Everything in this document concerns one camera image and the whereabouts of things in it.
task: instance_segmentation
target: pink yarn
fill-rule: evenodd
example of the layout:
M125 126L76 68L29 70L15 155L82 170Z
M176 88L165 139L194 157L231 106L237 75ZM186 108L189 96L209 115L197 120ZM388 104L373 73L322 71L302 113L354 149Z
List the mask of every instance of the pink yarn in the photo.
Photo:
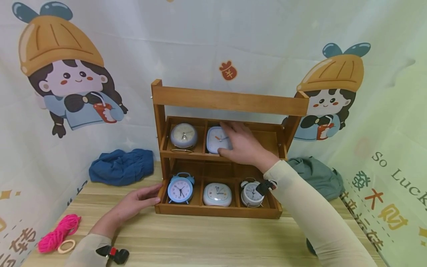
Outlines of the pink yarn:
M49 253L57 250L68 235L73 235L79 228L79 222L82 217L76 214L65 216L53 232L45 235L38 243L40 253Z

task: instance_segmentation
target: wooden shelf organizer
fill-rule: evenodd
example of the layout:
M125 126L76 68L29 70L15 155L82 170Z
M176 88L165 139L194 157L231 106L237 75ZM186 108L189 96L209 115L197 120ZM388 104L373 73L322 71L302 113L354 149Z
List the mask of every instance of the wooden shelf organizer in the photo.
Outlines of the wooden shelf organizer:
M282 214L282 207L270 192L259 208L247 208L240 200L240 183L245 178L253 177L262 181L263 175L258 169L233 163L207 151L207 132L209 128L219 125L219 120L172 116L166 118L164 106L289 115L284 126L245 122L264 148L287 160L287 151L301 117L307 114L308 96L303 92L297 92L292 98L165 87L160 79L155 80L151 88L164 184L159 192L161 201L155 206L156 213L278 219ZM197 130L198 142L191 153L173 151L175 147L169 135L173 127L180 123L190 123ZM168 203L167 186L173 174L178 172L188 172L196 181L194 194L188 205ZM211 182L224 183L230 187L233 200L229 207L204 205L203 190Z

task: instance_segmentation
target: cartoon girl's face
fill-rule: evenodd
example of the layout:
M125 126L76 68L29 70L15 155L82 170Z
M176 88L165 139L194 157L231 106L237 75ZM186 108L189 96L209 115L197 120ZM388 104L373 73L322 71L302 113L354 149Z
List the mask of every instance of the cartoon girl's face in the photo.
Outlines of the cartoon girl's face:
M323 116L340 112L351 100L345 99L339 91L337 89L330 94L329 90L321 90L318 95L310 97L307 115Z
M46 80L39 82L39 87L45 92L52 91L58 97L70 94L102 91L102 84L108 82L105 75L99 75L76 60L77 67L70 67L62 60L55 61L53 71Z

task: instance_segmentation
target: square alarm clock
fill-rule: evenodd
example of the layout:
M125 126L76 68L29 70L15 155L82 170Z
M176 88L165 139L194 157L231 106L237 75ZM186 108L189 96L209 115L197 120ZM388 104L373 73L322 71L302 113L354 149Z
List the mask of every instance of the square alarm clock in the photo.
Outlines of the square alarm clock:
M230 138L228 138L221 126L214 126L208 130L206 148L212 154L218 154L219 148L233 149Z

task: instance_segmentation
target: beige arm sleeve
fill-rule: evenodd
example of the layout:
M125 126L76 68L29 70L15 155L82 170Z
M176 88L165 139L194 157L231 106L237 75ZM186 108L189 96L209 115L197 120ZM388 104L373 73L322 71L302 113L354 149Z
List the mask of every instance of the beige arm sleeve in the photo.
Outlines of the beige arm sleeve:
M277 182L274 197L302 229L325 267L377 266L338 212L285 161L264 174Z
M111 239L89 234L80 241L65 262L65 267L105 267L108 258L98 255L95 250L103 246L110 246Z

